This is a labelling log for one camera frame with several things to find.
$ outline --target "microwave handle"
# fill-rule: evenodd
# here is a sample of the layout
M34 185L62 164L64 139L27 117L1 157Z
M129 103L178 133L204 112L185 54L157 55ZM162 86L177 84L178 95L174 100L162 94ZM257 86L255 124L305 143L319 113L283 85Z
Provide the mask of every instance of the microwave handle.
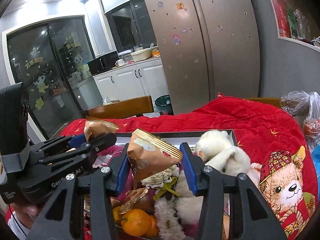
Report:
M100 59L100 64L101 64L102 68L105 69L105 66L104 66L104 64L102 63L102 58Z

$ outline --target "stuffed animal eye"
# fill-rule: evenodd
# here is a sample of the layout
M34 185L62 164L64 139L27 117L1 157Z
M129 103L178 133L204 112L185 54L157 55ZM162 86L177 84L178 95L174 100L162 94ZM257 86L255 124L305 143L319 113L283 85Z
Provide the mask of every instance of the stuffed animal eye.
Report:
M281 189L282 189L282 188L281 188L280 186L278 186L278 187L276 188L275 192L276 192L276 193L279 193L279 192L281 191Z

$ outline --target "white cabinet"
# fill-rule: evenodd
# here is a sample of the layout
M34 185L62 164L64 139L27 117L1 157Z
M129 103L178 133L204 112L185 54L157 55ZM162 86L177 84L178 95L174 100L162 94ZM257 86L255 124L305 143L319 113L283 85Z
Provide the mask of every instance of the white cabinet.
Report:
M151 96L155 105L158 97L169 94L160 59L115 69L94 77L94 80L103 99L123 101Z
M94 77L102 99L108 97L110 100L119 99L119 89L115 83L113 72Z
M136 65L129 66L113 72L114 81L119 87L118 95L120 101L145 96L141 78L135 67Z
M146 62L137 67L145 94L151 95L153 105L158 97L169 95L161 60Z

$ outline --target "red blanket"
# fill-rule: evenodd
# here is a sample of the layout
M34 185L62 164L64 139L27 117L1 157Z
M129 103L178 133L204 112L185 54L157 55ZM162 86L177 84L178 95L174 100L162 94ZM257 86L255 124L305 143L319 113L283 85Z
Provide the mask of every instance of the red blanket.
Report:
M297 122L274 106L222 97L189 114L109 120L119 132L233 129L250 157L257 185L289 239L303 229L318 205L316 170ZM73 121L61 134L84 132L85 120Z

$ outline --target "plaid hat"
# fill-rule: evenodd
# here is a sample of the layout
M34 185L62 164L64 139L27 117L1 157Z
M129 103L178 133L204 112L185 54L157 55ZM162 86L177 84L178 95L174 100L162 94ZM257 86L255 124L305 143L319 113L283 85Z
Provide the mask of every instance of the plaid hat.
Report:
M279 151L271 153L270 158L267 159L261 167L259 184L263 183L275 171L281 169L289 163L291 163L291 156L289 152Z

